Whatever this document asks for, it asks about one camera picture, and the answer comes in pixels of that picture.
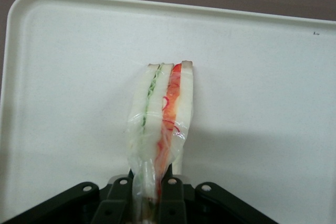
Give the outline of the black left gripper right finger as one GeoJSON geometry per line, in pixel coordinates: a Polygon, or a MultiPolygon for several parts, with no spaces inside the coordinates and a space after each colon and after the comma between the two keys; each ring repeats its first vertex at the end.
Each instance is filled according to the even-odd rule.
{"type": "Polygon", "coordinates": [[[185,184],[169,166],[161,181],[158,223],[274,223],[221,186],[185,184]]]}

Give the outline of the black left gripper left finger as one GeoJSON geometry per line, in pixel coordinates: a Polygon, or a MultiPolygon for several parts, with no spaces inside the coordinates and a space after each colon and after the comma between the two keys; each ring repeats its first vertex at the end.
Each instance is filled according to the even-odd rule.
{"type": "Polygon", "coordinates": [[[5,223],[127,223],[132,178],[131,172],[114,176],[102,189],[95,183],[82,182],[5,223]]]}

